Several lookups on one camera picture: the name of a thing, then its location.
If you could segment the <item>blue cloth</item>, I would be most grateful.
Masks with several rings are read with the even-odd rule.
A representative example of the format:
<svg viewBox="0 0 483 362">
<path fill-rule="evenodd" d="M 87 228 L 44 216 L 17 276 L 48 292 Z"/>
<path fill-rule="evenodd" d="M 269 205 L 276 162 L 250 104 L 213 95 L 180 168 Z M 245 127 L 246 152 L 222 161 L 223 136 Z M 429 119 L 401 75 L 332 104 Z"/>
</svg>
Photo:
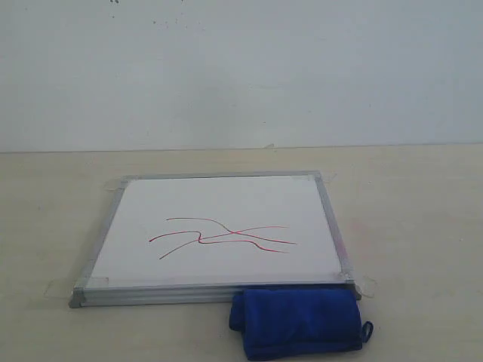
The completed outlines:
<svg viewBox="0 0 483 362">
<path fill-rule="evenodd" d="M 362 349 L 374 331 L 345 289 L 249 289 L 233 297 L 229 328 L 248 360 Z"/>
</svg>

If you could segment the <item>clear tape front right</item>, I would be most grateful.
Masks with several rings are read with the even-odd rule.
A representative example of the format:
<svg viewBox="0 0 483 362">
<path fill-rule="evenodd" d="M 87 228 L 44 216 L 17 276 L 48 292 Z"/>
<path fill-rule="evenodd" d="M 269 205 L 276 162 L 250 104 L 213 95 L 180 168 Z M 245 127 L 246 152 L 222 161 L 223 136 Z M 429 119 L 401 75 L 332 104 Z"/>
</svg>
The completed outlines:
<svg viewBox="0 0 483 362">
<path fill-rule="evenodd" d="M 341 272 L 339 279 L 342 282 L 342 286 L 349 290 L 357 300 L 374 298 L 377 282 L 373 278 L 369 278 L 366 275 Z"/>
</svg>

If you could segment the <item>clear tape front left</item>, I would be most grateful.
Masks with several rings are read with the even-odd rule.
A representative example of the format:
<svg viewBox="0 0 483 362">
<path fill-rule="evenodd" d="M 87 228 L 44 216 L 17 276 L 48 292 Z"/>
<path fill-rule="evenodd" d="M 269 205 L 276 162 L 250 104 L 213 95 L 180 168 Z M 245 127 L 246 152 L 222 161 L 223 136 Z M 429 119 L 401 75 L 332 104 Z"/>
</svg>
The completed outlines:
<svg viewBox="0 0 483 362">
<path fill-rule="evenodd" d="M 107 277 L 79 277 L 75 280 L 72 278 L 54 279 L 48 282 L 44 291 L 44 297 L 83 303 L 87 300 L 86 289 L 104 289 L 108 286 L 109 278 Z"/>
</svg>

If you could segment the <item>white whiteboard with aluminium frame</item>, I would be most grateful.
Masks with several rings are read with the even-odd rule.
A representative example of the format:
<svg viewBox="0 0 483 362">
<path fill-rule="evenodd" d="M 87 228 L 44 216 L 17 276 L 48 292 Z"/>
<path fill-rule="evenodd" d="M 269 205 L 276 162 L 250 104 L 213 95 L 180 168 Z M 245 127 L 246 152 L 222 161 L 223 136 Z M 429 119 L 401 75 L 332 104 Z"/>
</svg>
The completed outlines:
<svg viewBox="0 0 483 362">
<path fill-rule="evenodd" d="M 290 287 L 357 290 L 319 172 L 127 176 L 69 306 L 228 302 Z"/>
</svg>

